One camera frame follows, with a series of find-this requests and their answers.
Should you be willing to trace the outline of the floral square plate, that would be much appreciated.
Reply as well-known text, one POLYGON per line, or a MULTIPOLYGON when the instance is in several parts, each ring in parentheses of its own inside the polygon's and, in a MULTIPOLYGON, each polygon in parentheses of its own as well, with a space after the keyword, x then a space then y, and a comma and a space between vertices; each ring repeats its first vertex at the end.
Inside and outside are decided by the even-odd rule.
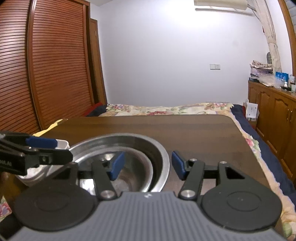
POLYGON ((40 165, 38 168, 29 168, 27 170, 27 175, 16 175, 16 177, 23 184, 25 184, 28 187, 31 187, 43 180, 44 178, 46 178, 47 176, 49 176, 51 173, 57 171, 61 167, 62 165, 40 165))

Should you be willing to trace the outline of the medium steel bowl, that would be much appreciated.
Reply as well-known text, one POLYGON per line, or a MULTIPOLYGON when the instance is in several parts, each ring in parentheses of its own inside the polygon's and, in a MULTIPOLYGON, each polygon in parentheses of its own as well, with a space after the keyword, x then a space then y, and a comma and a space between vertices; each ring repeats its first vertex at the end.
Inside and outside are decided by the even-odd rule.
POLYGON ((153 178, 150 159, 130 147, 93 150, 76 160, 81 171, 90 171, 91 163, 100 161, 106 169, 117 195, 122 192, 146 192, 153 178))

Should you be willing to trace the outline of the large steel bowl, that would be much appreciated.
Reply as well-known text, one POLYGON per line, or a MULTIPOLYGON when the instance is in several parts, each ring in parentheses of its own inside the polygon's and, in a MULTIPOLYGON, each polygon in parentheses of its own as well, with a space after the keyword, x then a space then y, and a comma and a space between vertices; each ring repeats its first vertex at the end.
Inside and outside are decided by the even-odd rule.
POLYGON ((153 178, 147 192, 160 192, 163 189, 170 172, 170 158, 165 148, 153 138, 135 133, 113 133, 75 144, 70 148, 70 152, 76 162, 93 150, 108 147, 130 147, 144 153, 153 167, 153 178))

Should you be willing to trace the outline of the small steel bowl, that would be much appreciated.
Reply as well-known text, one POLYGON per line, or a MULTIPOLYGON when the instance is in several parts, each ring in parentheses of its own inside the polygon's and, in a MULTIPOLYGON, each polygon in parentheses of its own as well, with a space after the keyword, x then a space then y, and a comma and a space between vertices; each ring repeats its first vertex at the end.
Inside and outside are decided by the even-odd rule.
POLYGON ((147 192, 153 176, 149 161, 129 159, 112 185, 117 194, 122 192, 147 192))

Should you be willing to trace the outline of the yellow plush toy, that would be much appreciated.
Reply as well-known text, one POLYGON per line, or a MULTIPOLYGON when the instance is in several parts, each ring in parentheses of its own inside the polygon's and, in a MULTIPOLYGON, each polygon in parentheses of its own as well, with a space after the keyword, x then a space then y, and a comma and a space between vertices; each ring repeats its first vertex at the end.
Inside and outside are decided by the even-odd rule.
POLYGON ((42 130, 42 131, 39 131, 39 132, 37 132, 37 133, 34 133, 33 136, 34 136, 34 137, 40 137, 40 136, 42 136, 43 134, 45 134, 46 132, 50 131, 51 129, 55 128, 56 126, 62 124, 63 122, 65 122, 65 121, 67 121, 67 120, 68 120, 67 118, 57 120, 57 121, 55 121, 54 123, 52 123, 47 129, 42 130))

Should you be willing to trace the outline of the wooden door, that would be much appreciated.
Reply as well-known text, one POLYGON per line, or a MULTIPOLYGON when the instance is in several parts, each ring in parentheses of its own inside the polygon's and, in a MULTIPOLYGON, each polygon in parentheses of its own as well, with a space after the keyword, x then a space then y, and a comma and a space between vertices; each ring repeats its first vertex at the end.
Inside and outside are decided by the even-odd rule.
POLYGON ((101 102, 107 105, 107 97, 105 84, 103 79, 102 63, 99 47, 98 22, 95 19, 90 19, 90 45, 91 45, 91 59, 93 68, 94 91, 96 96, 96 103, 101 102))

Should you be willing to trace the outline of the white paper bag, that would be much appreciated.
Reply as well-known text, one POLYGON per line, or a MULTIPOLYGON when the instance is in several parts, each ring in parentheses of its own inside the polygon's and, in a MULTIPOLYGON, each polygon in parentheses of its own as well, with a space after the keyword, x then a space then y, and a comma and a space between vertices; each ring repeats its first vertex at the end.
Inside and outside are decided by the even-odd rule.
POLYGON ((245 106, 245 117, 249 121, 256 121, 258 117, 258 104, 246 102, 244 103, 245 106))

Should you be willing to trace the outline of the floral bed blanket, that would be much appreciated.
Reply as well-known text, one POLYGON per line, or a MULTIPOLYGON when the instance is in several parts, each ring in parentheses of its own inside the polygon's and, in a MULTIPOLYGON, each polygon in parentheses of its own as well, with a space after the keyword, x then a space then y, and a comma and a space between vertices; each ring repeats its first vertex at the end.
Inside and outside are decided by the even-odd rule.
POLYGON ((71 162, 16 199, 1 223, 10 240, 283 240, 274 230, 282 204, 267 186, 247 142, 224 115, 82 117, 48 133, 75 145, 113 133, 158 141, 170 158, 160 192, 123 192, 98 200, 77 185, 71 162), (200 196, 182 200, 171 163, 178 151, 205 163, 200 196))

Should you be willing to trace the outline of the wooden sideboard cabinet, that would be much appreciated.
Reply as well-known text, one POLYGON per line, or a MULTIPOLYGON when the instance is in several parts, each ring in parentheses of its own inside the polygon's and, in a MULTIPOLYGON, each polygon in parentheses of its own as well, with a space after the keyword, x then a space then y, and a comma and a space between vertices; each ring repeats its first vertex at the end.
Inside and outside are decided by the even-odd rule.
POLYGON ((295 93, 249 81, 248 100, 258 104, 256 131, 295 182, 295 93))

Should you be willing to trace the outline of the wooden louvered wardrobe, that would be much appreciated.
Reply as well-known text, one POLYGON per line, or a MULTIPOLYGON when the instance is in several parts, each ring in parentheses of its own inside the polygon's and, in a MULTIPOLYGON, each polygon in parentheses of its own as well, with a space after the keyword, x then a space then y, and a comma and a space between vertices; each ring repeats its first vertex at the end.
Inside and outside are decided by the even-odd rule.
POLYGON ((87 1, 1 1, 1 130, 35 133, 94 104, 87 1))

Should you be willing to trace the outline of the stack of folded cloths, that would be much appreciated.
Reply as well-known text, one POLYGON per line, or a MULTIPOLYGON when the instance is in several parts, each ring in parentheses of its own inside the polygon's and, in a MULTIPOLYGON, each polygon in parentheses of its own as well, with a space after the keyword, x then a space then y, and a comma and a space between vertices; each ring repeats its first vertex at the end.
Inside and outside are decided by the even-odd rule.
POLYGON ((259 81, 260 77, 267 77, 273 74, 272 64, 265 64, 259 61, 253 60, 250 63, 250 78, 259 81))

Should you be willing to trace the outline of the blue box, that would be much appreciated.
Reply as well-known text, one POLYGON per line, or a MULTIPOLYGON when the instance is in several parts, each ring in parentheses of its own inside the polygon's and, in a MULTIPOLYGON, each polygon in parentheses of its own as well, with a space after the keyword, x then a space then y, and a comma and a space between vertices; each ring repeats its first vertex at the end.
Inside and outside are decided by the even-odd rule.
POLYGON ((276 72, 275 77, 280 79, 283 82, 288 82, 289 75, 283 72, 276 72))

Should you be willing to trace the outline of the white air conditioner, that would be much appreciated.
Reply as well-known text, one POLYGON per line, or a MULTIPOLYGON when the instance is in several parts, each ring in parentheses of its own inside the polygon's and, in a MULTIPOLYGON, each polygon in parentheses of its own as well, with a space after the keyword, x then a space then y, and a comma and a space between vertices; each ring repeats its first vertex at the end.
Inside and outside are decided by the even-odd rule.
POLYGON ((229 13, 243 13, 247 9, 257 13, 255 7, 245 0, 194 0, 196 10, 226 11, 229 13))

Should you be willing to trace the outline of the beige curtain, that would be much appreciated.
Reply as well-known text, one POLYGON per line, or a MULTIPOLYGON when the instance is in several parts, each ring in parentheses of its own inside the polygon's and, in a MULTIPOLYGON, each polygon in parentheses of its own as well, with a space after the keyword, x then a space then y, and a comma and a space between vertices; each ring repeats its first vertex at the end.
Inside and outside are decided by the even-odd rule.
POLYGON ((271 55, 273 73, 281 72, 281 62, 280 62, 280 54, 278 51, 278 45, 276 42, 276 33, 272 21, 272 17, 267 6, 266 1, 264 0, 254 0, 254 6, 257 11, 259 20, 262 24, 264 34, 267 40, 267 44, 269 47, 269 52, 271 55))

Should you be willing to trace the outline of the white wall switch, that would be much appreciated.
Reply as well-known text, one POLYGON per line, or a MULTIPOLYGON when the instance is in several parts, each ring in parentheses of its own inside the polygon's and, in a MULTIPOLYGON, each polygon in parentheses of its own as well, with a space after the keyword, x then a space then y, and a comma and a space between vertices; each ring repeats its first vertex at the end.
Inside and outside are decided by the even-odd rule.
POLYGON ((220 70, 220 64, 210 64, 210 70, 220 70))

